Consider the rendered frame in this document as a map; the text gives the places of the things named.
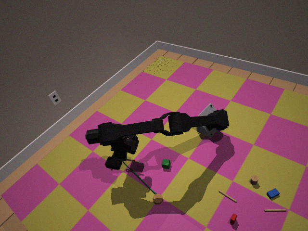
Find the round wooden button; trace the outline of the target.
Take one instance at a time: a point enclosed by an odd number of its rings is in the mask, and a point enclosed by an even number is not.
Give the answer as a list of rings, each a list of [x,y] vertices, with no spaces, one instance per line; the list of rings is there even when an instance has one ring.
[[[163,201],[162,195],[161,195],[161,194],[155,194],[155,195],[153,196],[153,201],[154,201],[154,203],[157,204],[157,205],[161,204],[162,201]]]

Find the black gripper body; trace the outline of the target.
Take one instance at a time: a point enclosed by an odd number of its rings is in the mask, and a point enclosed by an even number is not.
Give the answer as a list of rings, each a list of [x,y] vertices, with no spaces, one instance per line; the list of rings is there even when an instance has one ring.
[[[119,170],[122,165],[122,158],[124,153],[120,152],[121,143],[124,141],[124,137],[120,142],[111,145],[111,151],[114,151],[112,157],[108,157],[105,166],[108,169]]]

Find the brown wooden cylinder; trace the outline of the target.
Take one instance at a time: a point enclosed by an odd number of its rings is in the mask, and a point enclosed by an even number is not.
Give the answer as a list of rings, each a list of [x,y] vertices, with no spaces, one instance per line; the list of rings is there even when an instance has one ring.
[[[258,176],[253,175],[253,176],[251,177],[251,180],[250,180],[251,184],[252,184],[252,185],[256,185],[256,184],[257,184],[257,181],[258,181]]]

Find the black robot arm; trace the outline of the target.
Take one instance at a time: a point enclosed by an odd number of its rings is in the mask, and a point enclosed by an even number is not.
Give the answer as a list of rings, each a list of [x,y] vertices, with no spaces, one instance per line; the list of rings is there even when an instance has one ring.
[[[163,119],[168,116],[170,132],[164,130]],[[151,121],[145,121],[133,124],[115,124],[111,122],[102,123],[98,125],[97,129],[87,130],[86,140],[88,144],[100,143],[100,145],[108,146],[121,141],[120,152],[135,154],[139,140],[137,134],[144,133],[162,133],[166,136],[174,136],[183,134],[193,127],[206,126],[209,131],[213,128],[216,130],[224,130],[228,128],[229,121],[227,111],[224,109],[216,110],[206,116],[190,117],[186,113],[169,112],[163,114],[160,118],[154,118]],[[126,136],[130,136],[128,139]]]

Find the green cube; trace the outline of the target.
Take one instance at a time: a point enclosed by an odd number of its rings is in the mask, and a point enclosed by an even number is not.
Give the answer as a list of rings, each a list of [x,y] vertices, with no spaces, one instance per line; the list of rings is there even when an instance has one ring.
[[[162,168],[165,168],[165,169],[169,169],[170,168],[170,160],[168,159],[163,159],[162,161]]]

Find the blue rectangular block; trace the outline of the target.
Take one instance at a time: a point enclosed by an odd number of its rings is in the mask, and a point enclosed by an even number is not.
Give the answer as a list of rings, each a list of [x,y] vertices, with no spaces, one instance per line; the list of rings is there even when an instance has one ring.
[[[272,199],[272,198],[278,196],[279,194],[280,194],[280,193],[277,191],[276,188],[274,188],[274,189],[272,189],[272,190],[270,190],[270,191],[267,192],[267,195],[269,196],[270,199]]]

